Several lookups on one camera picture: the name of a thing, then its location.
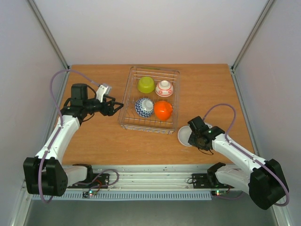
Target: gray floor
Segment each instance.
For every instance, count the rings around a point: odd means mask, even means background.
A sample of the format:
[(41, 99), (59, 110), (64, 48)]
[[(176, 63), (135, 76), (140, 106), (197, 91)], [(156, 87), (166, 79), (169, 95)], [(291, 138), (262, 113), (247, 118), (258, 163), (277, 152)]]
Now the gray floor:
[(226, 201), (32, 201), (25, 226), (274, 226), (272, 210)]

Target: bowl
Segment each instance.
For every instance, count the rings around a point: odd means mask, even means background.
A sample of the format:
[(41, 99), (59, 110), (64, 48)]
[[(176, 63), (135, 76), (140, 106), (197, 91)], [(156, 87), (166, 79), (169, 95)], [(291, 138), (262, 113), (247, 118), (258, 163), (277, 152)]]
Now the bowl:
[(169, 81), (163, 80), (156, 85), (156, 93), (160, 97), (169, 97), (173, 92), (174, 87)]
[(154, 114), (154, 104), (148, 98), (141, 98), (136, 101), (135, 110), (139, 116), (148, 118)]
[(183, 126), (179, 129), (179, 132), (178, 132), (178, 140), (179, 142), (186, 146), (186, 147), (192, 147), (189, 143), (188, 143), (188, 140), (189, 140), (189, 137), (190, 137), (190, 134), (191, 134), (191, 129), (189, 126)]
[(138, 81), (137, 88), (142, 93), (151, 93), (155, 89), (155, 81), (148, 76), (142, 77)]
[(164, 100), (157, 101), (154, 106), (155, 115), (162, 121), (166, 121), (173, 113), (173, 107)]

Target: green bowl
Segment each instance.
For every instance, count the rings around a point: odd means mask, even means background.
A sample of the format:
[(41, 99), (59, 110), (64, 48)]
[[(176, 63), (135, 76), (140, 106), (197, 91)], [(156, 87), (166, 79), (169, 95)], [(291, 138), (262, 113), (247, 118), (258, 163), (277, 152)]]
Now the green bowl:
[(156, 88), (155, 81), (148, 76), (142, 77), (138, 81), (137, 88), (142, 93), (151, 93)]

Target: white bowl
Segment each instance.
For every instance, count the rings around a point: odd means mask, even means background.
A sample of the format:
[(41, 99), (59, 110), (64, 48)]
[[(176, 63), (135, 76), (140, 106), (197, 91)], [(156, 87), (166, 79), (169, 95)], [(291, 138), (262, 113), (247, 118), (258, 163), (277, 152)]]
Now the white bowl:
[(155, 91), (160, 97), (169, 97), (173, 94), (174, 87), (169, 81), (163, 80), (156, 85)]
[(182, 145), (186, 147), (191, 147), (191, 145), (188, 143), (188, 139), (190, 137), (191, 132), (192, 131), (189, 126), (183, 126), (179, 129), (178, 140)]

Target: orange bowl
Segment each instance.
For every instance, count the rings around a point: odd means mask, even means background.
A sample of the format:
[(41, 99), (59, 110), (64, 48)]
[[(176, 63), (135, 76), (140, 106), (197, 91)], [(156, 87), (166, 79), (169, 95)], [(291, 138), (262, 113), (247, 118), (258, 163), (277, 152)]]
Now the orange bowl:
[(173, 107), (167, 101), (160, 100), (155, 103), (154, 112), (157, 118), (166, 121), (172, 115)]

